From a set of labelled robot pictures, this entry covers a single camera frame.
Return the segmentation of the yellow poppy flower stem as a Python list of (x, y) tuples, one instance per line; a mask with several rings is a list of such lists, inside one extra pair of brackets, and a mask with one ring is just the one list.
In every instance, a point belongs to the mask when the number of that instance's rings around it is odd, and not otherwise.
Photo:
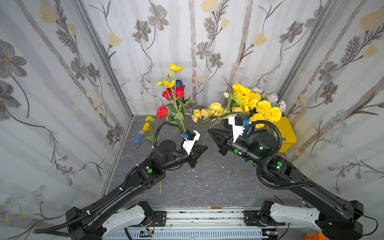
[(153, 144), (155, 140), (155, 133), (156, 131), (154, 130), (153, 122), (155, 119), (151, 116), (147, 116), (145, 119), (145, 124), (143, 125), (142, 130), (147, 133), (147, 139)]

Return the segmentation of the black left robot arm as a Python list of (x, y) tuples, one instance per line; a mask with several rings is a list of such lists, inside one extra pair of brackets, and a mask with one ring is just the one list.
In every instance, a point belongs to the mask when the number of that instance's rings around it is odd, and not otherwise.
[(66, 213), (66, 222), (45, 229), (35, 229), (33, 234), (69, 237), (72, 240), (100, 240), (107, 233), (108, 219), (127, 202), (149, 190), (166, 177), (166, 172), (189, 164), (196, 166), (199, 157), (208, 149), (198, 144), (200, 133), (182, 131), (181, 149), (172, 140), (153, 142), (149, 155), (129, 170), (123, 182), (104, 197), (82, 209), (72, 208)]

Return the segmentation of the yellow rose bunch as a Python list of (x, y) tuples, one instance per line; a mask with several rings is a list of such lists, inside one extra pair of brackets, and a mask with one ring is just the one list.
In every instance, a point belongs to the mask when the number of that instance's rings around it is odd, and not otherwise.
[(244, 114), (242, 107), (224, 108), (220, 103), (212, 103), (206, 109), (195, 109), (192, 114), (192, 120), (195, 123), (195, 130), (212, 128), (218, 125), (222, 120), (234, 117), (236, 114)]

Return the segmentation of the black vase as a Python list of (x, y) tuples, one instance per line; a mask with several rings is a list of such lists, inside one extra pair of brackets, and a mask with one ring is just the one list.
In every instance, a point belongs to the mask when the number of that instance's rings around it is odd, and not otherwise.
[(192, 139), (193, 139), (193, 133), (187, 131), (186, 133), (183, 134), (183, 138), (184, 138), (186, 141), (192, 140)]

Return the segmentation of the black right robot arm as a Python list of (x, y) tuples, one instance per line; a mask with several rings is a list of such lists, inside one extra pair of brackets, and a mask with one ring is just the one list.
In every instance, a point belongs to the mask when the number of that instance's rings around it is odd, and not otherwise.
[(255, 166), (257, 178), (266, 187), (289, 190), (313, 206), (303, 211), (266, 201), (259, 211), (261, 220), (311, 228), (330, 240), (359, 240), (366, 236), (363, 225), (358, 221), (364, 216), (364, 205), (330, 193), (291, 162), (278, 156), (283, 136), (273, 123), (263, 120), (242, 126), (238, 123), (235, 120), (232, 131), (208, 130), (219, 152), (223, 156), (232, 152)]

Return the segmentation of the yellow sunflower stem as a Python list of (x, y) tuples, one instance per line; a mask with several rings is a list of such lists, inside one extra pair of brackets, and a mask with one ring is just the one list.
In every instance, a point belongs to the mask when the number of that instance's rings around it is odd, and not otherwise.
[(224, 92), (224, 95), (227, 100), (225, 106), (214, 102), (207, 109), (194, 110), (193, 117), (195, 120), (202, 120), (203, 123), (212, 123), (211, 127), (213, 127), (222, 120), (255, 111), (262, 99), (260, 94), (240, 84), (234, 84), (231, 92)]

